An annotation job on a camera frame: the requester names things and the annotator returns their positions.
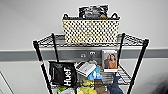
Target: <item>package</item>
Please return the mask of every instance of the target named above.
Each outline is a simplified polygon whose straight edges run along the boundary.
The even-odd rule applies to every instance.
[[[88,77],[88,75],[96,68],[96,65],[89,64],[88,62],[80,62],[75,64],[75,68],[79,74]]]
[[[102,67],[104,72],[117,72],[117,51],[102,50]]]
[[[108,5],[89,6],[79,8],[79,17],[82,18],[97,18],[107,17]]]
[[[77,83],[77,73],[74,62],[49,61],[49,74],[53,85],[74,87]]]

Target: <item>shelf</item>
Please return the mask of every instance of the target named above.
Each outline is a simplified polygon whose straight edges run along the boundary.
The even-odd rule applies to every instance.
[[[117,43],[99,43],[99,44],[67,44],[65,43],[65,36],[64,35],[55,35],[55,39],[57,41],[56,45],[58,47],[114,47],[120,45],[120,40],[122,38],[122,34],[118,34],[117,37]],[[124,42],[122,46],[143,46],[143,41],[142,39],[130,36],[130,35],[125,35],[124,37]],[[51,48],[53,47],[53,39],[52,35],[41,39],[38,41],[39,47],[40,48]]]
[[[118,71],[117,71],[117,76],[121,76],[121,78],[118,80],[118,83],[113,83],[113,72],[103,72],[102,70],[100,71],[100,74],[103,76],[102,80],[95,80],[97,83],[102,83],[102,84],[90,84],[90,85],[83,85],[83,80],[86,80],[87,77],[84,77],[80,74],[78,74],[78,82],[77,82],[77,87],[94,87],[94,86],[109,86],[113,84],[118,84],[118,85],[130,85],[131,77],[127,74],[127,72],[124,70],[121,65],[118,66]],[[59,85],[52,85],[51,84],[51,89],[56,89],[60,87]]]

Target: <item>woven basket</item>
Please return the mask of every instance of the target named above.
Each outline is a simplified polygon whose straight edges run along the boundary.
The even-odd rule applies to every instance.
[[[65,17],[64,15],[62,21],[65,41],[68,44],[117,42],[119,28],[118,16],[116,16],[116,18],[83,19],[77,17]]]

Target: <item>bag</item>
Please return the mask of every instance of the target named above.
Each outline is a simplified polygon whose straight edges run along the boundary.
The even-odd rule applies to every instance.
[[[116,13],[111,18],[68,17],[64,14],[65,41],[68,44],[116,43],[119,19]]]
[[[82,18],[96,18],[104,15],[107,17],[108,5],[104,6],[89,6],[79,8],[79,17]]]
[[[49,61],[49,74],[53,85],[74,87],[77,83],[77,73],[74,63]]]

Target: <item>book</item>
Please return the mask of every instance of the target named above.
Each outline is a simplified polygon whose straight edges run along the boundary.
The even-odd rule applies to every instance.
[[[96,65],[89,64],[88,62],[80,62],[75,64],[75,68],[79,74],[88,77],[88,75],[96,68]]]
[[[102,67],[104,72],[117,72],[117,51],[102,50]]]

